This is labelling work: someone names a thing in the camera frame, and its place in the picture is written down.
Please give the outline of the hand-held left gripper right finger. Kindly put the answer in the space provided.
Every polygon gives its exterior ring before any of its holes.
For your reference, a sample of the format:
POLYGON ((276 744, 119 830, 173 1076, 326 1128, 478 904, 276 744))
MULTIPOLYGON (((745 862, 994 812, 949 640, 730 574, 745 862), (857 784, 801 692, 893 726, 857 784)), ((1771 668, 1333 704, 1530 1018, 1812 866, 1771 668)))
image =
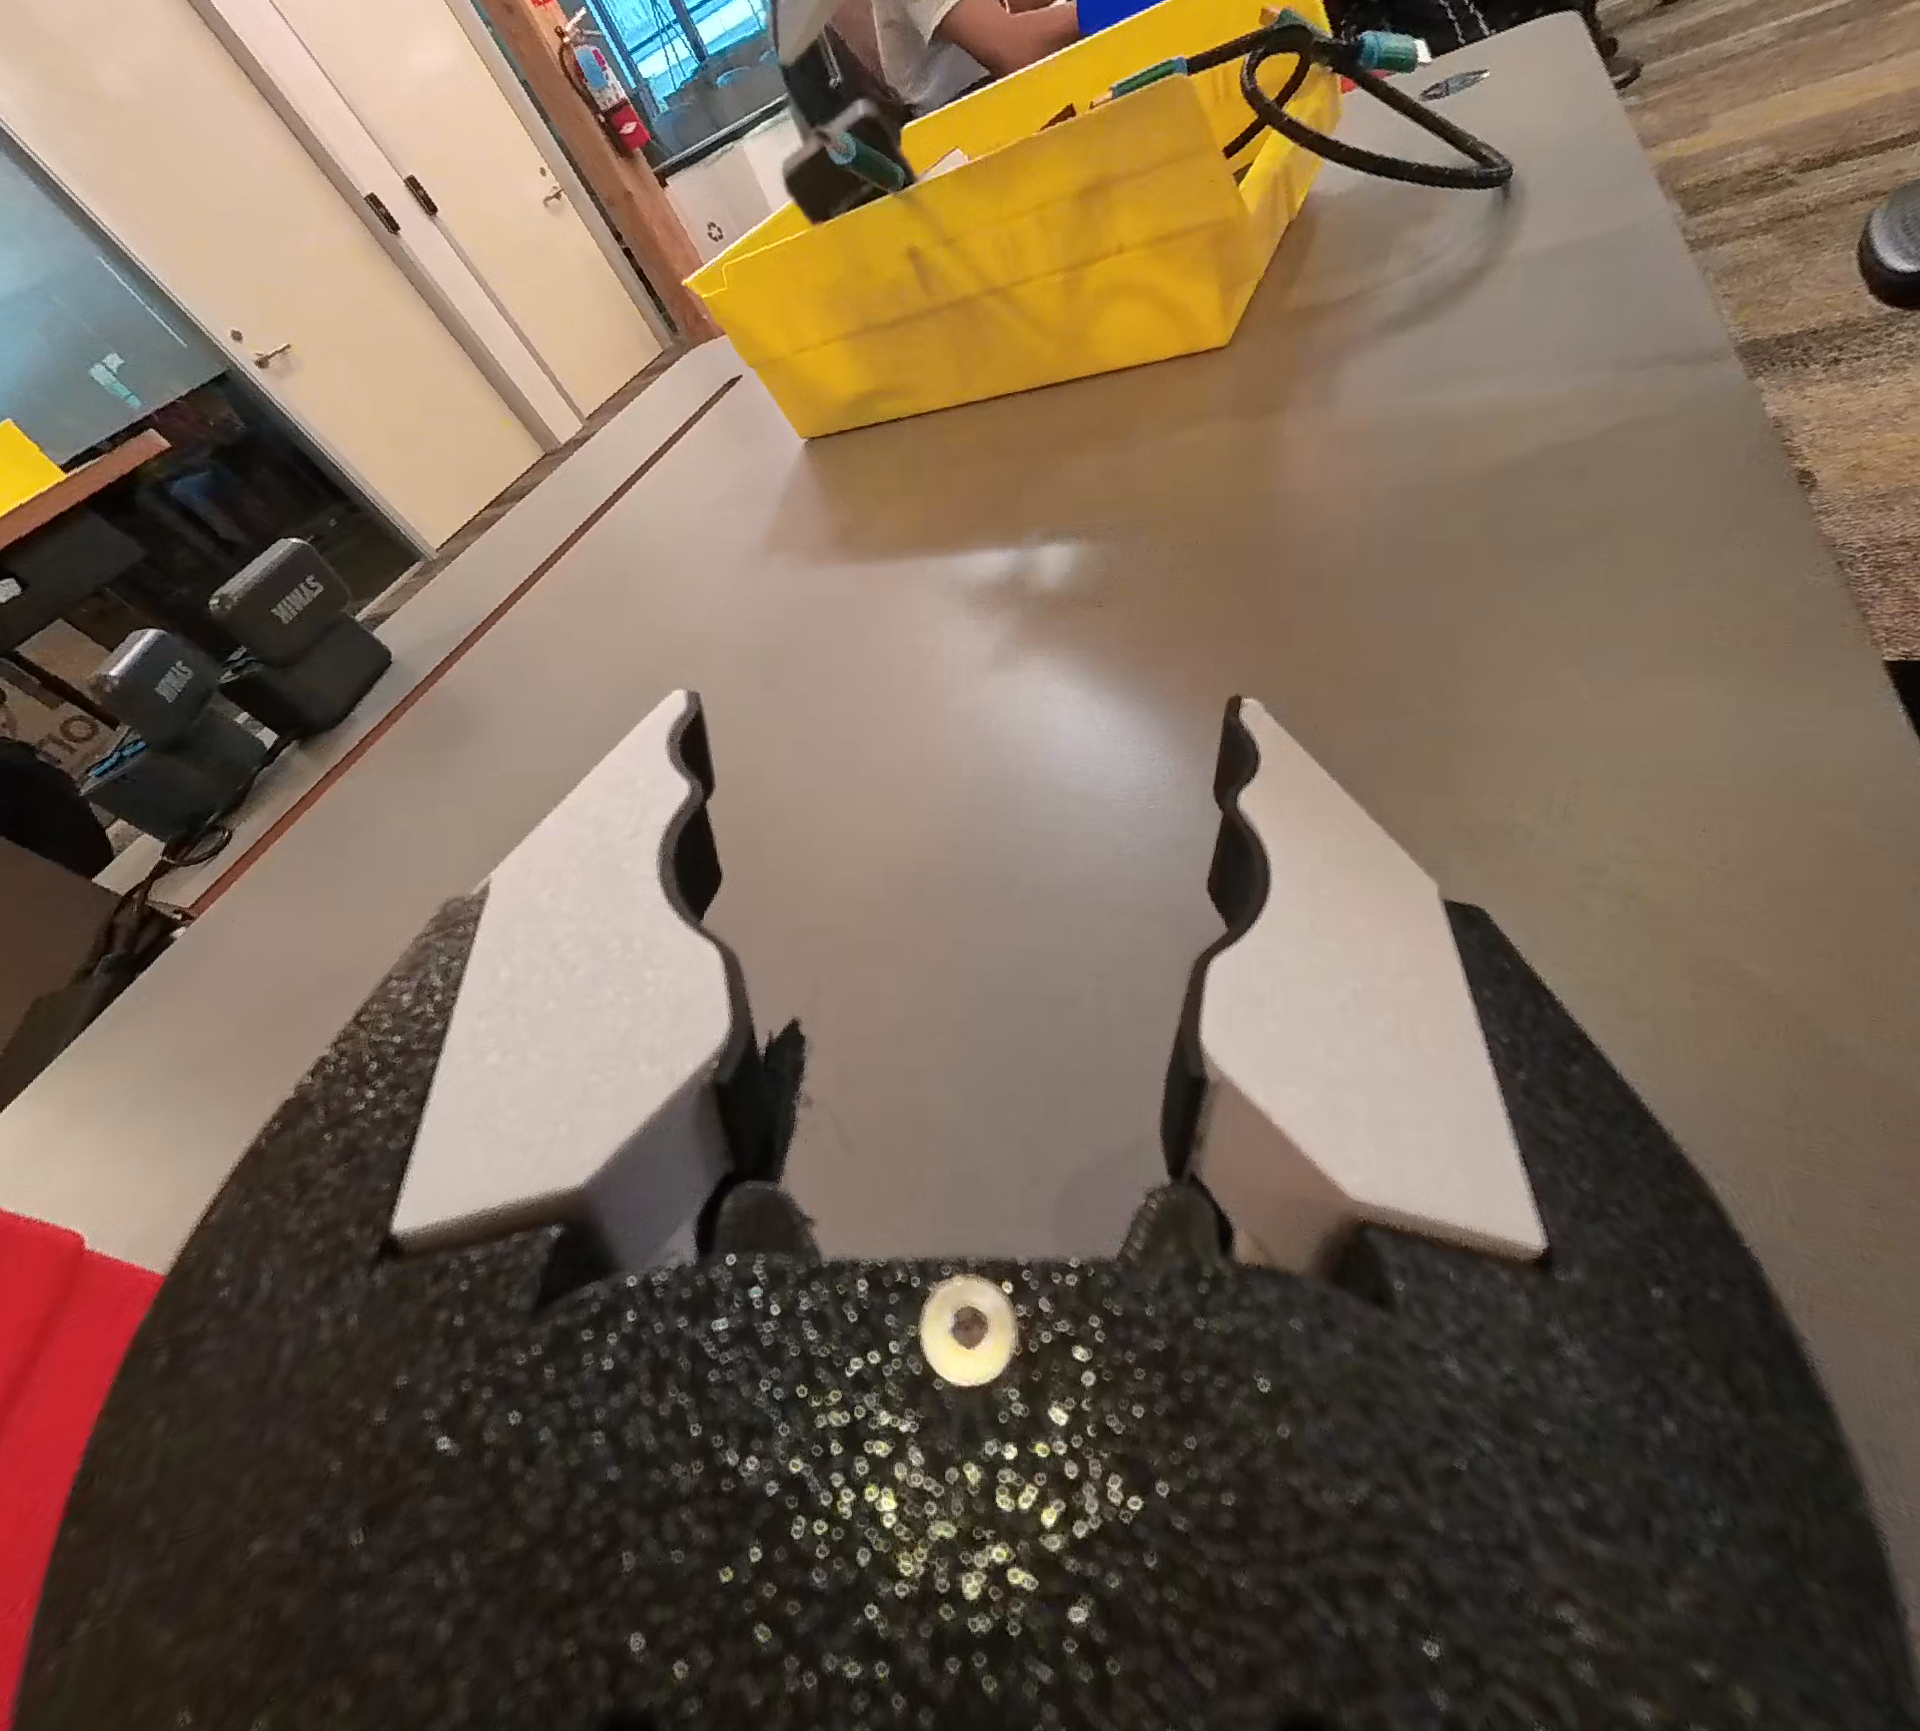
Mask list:
POLYGON ((1550 1240, 1448 904, 1250 696, 1221 722, 1208 898, 1162 1152, 1252 1264, 1329 1276, 1367 1228, 1499 1264, 1550 1240))

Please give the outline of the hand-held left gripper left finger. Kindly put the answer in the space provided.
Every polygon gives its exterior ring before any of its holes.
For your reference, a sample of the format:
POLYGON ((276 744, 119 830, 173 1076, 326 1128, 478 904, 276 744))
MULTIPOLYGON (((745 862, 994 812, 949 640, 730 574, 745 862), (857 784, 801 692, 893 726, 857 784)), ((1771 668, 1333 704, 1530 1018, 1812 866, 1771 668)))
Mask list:
POLYGON ((685 1264, 734 1170, 750 1072, 707 712, 668 692, 484 886, 391 1234, 409 1256, 576 1228, 617 1270, 685 1264))

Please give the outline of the yellow plastic bin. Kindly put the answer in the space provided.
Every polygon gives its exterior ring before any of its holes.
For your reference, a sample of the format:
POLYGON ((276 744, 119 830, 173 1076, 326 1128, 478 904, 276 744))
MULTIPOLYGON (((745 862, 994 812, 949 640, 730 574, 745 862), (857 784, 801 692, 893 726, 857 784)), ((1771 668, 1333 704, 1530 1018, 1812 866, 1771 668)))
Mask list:
POLYGON ((1228 344, 1322 162, 1252 122, 1238 62, 1172 70, 1267 12, 1167 0, 912 120, 918 180, 826 224, 789 206, 685 284, 807 440, 1228 344))

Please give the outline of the red fire extinguisher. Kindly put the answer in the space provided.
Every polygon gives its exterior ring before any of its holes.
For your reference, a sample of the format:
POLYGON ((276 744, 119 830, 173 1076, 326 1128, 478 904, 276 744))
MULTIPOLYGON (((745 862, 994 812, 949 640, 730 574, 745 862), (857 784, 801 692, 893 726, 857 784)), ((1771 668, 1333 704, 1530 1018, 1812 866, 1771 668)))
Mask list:
POLYGON ((653 144, 650 130, 588 10, 566 16, 557 28, 557 56, 612 146, 629 158, 642 156, 653 144))

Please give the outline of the white recycling cabinet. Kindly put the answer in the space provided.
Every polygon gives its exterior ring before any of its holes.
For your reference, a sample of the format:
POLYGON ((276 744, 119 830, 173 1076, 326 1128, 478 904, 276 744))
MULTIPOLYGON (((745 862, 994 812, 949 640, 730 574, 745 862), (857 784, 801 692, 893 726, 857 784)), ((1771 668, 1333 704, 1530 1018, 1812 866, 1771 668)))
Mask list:
POLYGON ((777 112, 661 174, 699 260, 721 256, 792 204, 785 168, 799 146, 801 130, 777 112))

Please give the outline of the white double door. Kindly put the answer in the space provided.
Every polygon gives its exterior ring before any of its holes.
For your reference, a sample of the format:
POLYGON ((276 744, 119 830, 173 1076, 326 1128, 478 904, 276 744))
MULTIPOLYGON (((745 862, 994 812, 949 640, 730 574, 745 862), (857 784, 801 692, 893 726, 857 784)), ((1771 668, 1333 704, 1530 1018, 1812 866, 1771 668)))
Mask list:
POLYGON ((454 0, 271 0, 392 184, 368 190, 410 234, 436 230, 488 298, 476 322, 513 368, 539 370, 576 422, 661 356, 637 288, 572 196, 572 172, 511 100, 499 56, 454 0))

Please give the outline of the black hard case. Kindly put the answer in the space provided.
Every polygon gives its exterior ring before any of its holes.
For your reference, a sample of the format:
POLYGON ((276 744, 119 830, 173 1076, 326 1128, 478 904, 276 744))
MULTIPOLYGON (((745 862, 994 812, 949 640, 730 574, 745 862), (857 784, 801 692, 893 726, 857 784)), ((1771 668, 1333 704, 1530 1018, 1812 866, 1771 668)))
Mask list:
POLYGON ((395 668, 312 544, 282 538, 216 588, 206 616, 228 642, 221 688, 273 734, 337 730, 395 668))
POLYGON ((224 708, 223 664, 173 632, 133 634, 91 690, 121 736, 78 792, 163 846, 216 826, 271 758, 271 746, 224 708))

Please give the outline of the red plastic bin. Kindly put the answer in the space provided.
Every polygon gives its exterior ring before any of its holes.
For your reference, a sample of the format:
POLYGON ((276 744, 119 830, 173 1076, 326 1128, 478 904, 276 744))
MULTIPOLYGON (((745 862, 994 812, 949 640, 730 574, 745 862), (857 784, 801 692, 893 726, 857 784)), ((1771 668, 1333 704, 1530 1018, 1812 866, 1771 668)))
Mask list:
POLYGON ((3 1665, 10 1691, 87 1444, 163 1278, 3 1216, 3 1665))

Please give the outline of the wooden office table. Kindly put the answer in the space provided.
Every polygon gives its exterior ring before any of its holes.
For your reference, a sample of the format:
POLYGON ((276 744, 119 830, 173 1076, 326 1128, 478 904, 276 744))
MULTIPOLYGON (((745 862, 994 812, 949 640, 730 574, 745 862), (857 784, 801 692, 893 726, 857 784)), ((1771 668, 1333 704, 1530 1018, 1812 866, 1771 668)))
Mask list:
POLYGON ((100 724, 109 724, 111 714, 88 692, 28 658, 27 644, 142 562, 142 548, 100 514, 100 502, 173 450, 161 432, 142 430, 4 512, 4 670, 100 724))

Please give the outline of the black round-base stand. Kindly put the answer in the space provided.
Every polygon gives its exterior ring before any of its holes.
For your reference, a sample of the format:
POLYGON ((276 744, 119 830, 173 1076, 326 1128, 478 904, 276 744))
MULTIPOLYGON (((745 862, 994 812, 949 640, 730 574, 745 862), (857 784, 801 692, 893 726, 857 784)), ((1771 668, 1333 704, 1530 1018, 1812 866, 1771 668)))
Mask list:
POLYGON ((1856 266, 1866 292, 1886 308, 1916 312, 1920 184, 1913 180, 1869 214, 1856 244, 1856 266))

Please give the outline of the wooden post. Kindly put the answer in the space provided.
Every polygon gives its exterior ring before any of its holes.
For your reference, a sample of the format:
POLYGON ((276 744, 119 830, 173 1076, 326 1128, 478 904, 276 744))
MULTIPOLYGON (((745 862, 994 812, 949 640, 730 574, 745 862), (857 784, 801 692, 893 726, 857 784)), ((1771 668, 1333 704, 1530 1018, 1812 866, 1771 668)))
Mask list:
POLYGON ((526 0, 473 0, 517 80, 557 138, 570 170, 632 258, 637 274, 668 320, 672 334, 694 346, 717 336, 707 304, 689 290, 700 256, 646 156, 629 158, 602 132, 593 110, 568 84, 558 58, 558 26, 568 16, 555 0, 535 10, 526 0))

